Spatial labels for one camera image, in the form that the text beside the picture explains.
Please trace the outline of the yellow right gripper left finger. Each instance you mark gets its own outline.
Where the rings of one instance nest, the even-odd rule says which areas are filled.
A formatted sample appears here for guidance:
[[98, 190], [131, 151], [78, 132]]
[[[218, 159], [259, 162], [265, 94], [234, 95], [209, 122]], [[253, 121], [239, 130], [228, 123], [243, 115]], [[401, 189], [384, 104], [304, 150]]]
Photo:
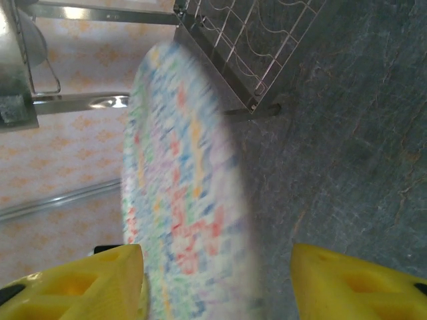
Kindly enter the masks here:
[[119, 245], [1, 288], [2, 319], [139, 319], [143, 254]]

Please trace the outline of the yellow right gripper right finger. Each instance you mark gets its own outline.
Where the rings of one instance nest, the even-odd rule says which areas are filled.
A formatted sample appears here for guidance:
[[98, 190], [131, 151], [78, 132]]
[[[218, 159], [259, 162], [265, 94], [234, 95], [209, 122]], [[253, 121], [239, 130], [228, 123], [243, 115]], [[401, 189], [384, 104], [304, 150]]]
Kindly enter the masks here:
[[298, 243], [291, 279], [300, 319], [425, 319], [426, 280]]

